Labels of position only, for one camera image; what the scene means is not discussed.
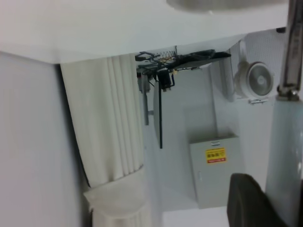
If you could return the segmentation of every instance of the warning sticker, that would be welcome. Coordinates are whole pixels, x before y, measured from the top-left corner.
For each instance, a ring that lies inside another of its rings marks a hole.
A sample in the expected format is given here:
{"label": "warning sticker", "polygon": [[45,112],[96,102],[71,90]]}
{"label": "warning sticker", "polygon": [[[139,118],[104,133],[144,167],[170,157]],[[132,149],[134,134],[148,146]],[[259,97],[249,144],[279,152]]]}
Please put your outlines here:
{"label": "warning sticker", "polygon": [[217,148],[206,150],[205,152],[207,163],[226,162],[225,148]]}

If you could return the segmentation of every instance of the white ceiling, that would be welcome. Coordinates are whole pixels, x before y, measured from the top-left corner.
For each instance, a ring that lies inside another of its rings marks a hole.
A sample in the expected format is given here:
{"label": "white ceiling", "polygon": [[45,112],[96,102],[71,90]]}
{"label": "white ceiling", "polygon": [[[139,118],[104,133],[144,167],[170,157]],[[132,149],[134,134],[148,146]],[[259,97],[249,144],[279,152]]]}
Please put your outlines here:
{"label": "white ceiling", "polygon": [[286,3],[189,14],[165,0],[0,0],[0,51],[80,61],[281,27],[286,18]]}

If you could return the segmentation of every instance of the gray metal box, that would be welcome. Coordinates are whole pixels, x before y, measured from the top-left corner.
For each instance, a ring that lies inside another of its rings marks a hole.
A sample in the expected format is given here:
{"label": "gray metal box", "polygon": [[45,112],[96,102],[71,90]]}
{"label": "gray metal box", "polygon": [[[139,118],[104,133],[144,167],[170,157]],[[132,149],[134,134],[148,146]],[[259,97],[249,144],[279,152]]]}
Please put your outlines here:
{"label": "gray metal box", "polygon": [[190,153],[199,208],[226,206],[231,175],[245,172],[239,138],[190,144]]}

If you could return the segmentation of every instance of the coiled spring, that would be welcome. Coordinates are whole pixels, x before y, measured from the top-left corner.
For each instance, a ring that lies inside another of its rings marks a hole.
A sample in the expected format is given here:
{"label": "coiled spring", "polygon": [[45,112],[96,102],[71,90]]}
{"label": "coiled spring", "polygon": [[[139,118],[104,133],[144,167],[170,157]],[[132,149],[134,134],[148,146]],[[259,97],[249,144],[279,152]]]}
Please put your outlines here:
{"label": "coiled spring", "polygon": [[164,51],[161,53],[156,53],[160,61],[171,61],[176,57],[177,53],[175,51]]}

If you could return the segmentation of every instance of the white fan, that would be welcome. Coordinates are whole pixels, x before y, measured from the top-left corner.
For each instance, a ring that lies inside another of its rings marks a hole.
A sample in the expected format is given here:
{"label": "white fan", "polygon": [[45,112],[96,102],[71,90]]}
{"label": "white fan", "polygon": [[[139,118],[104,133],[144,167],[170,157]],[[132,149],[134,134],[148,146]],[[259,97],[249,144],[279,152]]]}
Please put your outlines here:
{"label": "white fan", "polygon": [[249,100],[266,99],[274,84],[271,72],[267,65],[262,62],[248,63],[245,42],[241,40],[239,46],[240,63],[234,78],[236,94]]}

